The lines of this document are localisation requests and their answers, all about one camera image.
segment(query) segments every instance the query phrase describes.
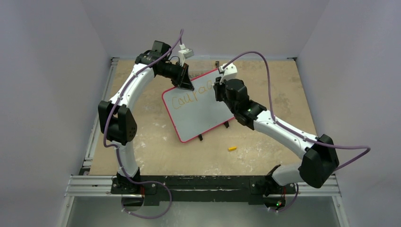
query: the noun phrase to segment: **plywood board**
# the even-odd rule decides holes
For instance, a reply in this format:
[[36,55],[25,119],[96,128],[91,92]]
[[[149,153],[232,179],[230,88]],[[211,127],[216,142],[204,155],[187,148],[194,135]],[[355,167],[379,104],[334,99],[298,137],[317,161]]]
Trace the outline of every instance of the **plywood board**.
[[[191,69],[212,69],[215,61],[187,61]],[[113,81],[115,94],[132,70],[134,61],[119,61]],[[262,61],[236,61],[238,79],[248,87],[252,100],[268,107],[267,76]],[[311,134],[314,125],[294,61],[269,62],[274,113]],[[174,131],[161,94],[169,79],[156,76],[139,97],[133,115],[138,124],[135,156],[144,175],[265,175],[277,164],[298,162],[298,157],[272,138],[230,121],[206,133],[203,141],[181,143]],[[237,146],[228,152],[228,147]],[[114,175],[115,152],[99,139],[91,175]]]

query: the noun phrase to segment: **black motor joint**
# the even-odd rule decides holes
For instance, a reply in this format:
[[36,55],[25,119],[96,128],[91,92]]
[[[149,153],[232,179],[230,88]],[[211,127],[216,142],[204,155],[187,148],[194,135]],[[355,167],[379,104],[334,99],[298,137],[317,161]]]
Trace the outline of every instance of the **black motor joint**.
[[264,193],[265,196],[270,194],[281,194],[282,186],[280,186],[274,179],[273,179],[273,172],[278,169],[281,165],[275,166],[269,173],[265,176],[265,186],[266,191]]
[[217,77],[213,85],[216,101],[224,102],[240,124],[254,130],[253,121],[267,110],[266,107],[249,99],[248,89],[242,80],[224,80],[222,84],[220,80],[221,77]]
[[[135,64],[145,64],[149,65],[150,63],[156,61],[163,54],[165,54],[171,46],[165,44],[160,41],[155,41],[152,46],[152,50],[148,50],[144,53],[141,53],[135,60]],[[187,90],[194,90],[194,87],[189,79],[188,74],[188,64],[184,63],[183,66],[178,63],[172,64],[168,58],[170,55],[167,55],[163,59],[161,59],[158,63],[153,65],[152,69],[156,75],[161,75],[163,77],[171,79],[174,87],[179,87]]]

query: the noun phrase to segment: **gray wall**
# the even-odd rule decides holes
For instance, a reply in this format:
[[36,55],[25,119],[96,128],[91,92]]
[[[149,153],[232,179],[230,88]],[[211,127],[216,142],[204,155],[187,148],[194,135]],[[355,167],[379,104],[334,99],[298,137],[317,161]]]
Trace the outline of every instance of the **gray wall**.
[[109,58],[79,0],[0,3],[1,226],[56,224]]
[[[160,206],[141,207],[138,214],[160,214]],[[68,227],[340,227],[331,197],[298,197],[279,215],[247,202],[173,202],[161,218],[148,220],[121,212],[118,197],[76,197]]]
[[270,59],[298,56],[328,0],[82,0],[112,56],[137,56],[180,28],[200,55],[258,50]]
[[297,60],[317,131],[372,147],[338,173],[351,226],[401,226],[400,24],[399,0],[330,0]]

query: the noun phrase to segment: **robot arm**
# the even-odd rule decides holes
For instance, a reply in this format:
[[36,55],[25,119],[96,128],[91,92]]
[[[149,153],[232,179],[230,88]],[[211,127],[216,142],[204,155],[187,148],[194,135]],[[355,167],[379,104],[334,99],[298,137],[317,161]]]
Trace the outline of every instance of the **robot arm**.
[[[156,75],[161,75],[171,79],[171,82],[175,87],[194,90],[188,75],[188,64],[184,63],[186,58],[193,56],[193,51],[186,49],[183,44],[180,46],[183,50],[179,51],[179,64],[172,64],[169,62],[168,57],[165,57],[152,68],[147,68],[137,75],[138,71],[161,57],[171,48],[163,42],[155,41],[152,50],[148,50],[136,58],[130,76],[117,94],[115,94],[109,102],[101,101],[98,105],[100,128],[101,132],[105,133],[107,117],[109,116],[113,105],[118,99],[120,100],[113,113],[114,116],[110,119],[106,138],[111,141],[112,144],[119,147],[121,162],[129,177],[134,177],[138,171],[138,165],[135,161],[132,144],[132,140],[137,132],[137,124],[132,116],[131,110],[134,108],[134,105],[142,94],[143,89]],[[126,87],[126,84],[129,83],[132,78],[132,82],[128,87]],[[118,170],[118,173],[121,176],[124,176],[121,169]]]
[[274,167],[266,176],[270,182],[268,189],[296,182],[306,182],[312,187],[320,188],[339,165],[337,154],[333,148],[313,144],[305,139],[333,144],[331,138],[326,135],[318,138],[276,118],[276,121],[279,120],[285,126],[302,134],[304,139],[278,126],[266,107],[249,99],[244,82],[235,79],[235,66],[230,64],[223,67],[224,65],[219,68],[222,76],[216,78],[213,86],[216,101],[224,102],[240,124],[272,137],[302,160],[297,164]]

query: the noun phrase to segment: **white connector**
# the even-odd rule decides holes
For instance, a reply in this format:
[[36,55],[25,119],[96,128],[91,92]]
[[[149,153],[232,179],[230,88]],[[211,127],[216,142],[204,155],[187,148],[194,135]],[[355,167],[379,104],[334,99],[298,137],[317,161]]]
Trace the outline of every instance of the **white connector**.
[[222,76],[221,76],[221,79],[220,79],[220,84],[222,84],[223,82],[224,82],[224,80],[230,80],[230,79],[234,79],[236,76],[237,76],[237,67],[233,64],[233,63],[231,63],[231,64],[229,64],[227,67],[225,67],[224,69],[223,69],[223,67],[226,65],[227,63],[225,63],[225,64],[222,64],[219,68],[218,68],[218,72],[220,73],[220,74],[223,74]]
[[195,55],[192,49],[185,48],[184,44],[180,45],[181,50],[178,51],[178,58],[180,59],[180,65],[183,66],[185,59],[188,59]]

